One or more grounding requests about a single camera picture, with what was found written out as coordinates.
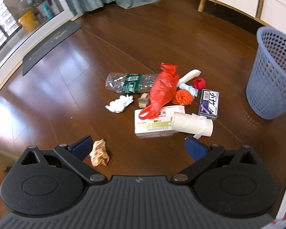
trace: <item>crumpled brown wrapper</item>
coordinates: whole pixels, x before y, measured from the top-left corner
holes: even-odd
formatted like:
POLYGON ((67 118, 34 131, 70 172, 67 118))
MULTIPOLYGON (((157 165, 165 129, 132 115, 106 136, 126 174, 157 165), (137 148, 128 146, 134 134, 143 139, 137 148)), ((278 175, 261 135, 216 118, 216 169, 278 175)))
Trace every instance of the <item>crumpled brown wrapper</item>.
POLYGON ((109 155, 106 152, 106 142, 104 139, 95 141, 93 144, 92 152, 90 152, 91 164, 93 167, 102 164, 107 166, 109 162, 109 155))

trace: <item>clear plastic bottle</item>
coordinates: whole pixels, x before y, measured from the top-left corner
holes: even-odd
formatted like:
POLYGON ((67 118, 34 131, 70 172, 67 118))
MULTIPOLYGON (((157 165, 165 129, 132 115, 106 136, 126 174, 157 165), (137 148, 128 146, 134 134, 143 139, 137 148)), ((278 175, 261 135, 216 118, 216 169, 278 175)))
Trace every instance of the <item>clear plastic bottle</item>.
POLYGON ((110 73, 106 79, 106 88, 125 94, 149 92, 156 76, 157 74, 110 73))

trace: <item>perforated plastic basket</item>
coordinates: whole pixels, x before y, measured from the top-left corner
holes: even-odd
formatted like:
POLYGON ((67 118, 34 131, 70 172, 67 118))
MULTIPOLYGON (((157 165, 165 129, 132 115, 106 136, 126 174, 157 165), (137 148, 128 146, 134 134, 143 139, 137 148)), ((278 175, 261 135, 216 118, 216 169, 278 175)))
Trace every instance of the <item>perforated plastic basket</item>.
POLYGON ((246 95, 257 115, 274 119, 286 112, 286 35, 260 27, 256 37, 259 46, 246 95))

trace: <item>white plastic tube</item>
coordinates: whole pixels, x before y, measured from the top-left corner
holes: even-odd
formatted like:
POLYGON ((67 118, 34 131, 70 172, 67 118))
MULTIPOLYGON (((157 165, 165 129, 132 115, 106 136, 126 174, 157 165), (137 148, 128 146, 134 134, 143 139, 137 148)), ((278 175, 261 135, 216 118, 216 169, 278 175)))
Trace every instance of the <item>white plastic tube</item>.
POLYGON ((177 83, 177 88, 181 83, 187 83, 192 80, 194 77, 198 77, 201 74, 201 71, 198 69, 191 70, 189 73, 185 74, 182 78, 179 79, 177 83))
POLYGON ((213 132, 213 121, 196 114, 173 113, 172 130, 210 137, 213 132))

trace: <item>green bottle label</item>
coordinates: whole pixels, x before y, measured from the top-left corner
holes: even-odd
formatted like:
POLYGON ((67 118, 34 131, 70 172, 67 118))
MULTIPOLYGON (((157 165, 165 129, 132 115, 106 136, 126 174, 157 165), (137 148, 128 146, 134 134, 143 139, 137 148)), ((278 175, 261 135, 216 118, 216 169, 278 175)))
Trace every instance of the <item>green bottle label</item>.
POLYGON ((123 86, 123 93, 139 93, 139 83, 141 80, 141 74, 127 74, 126 81, 123 86))

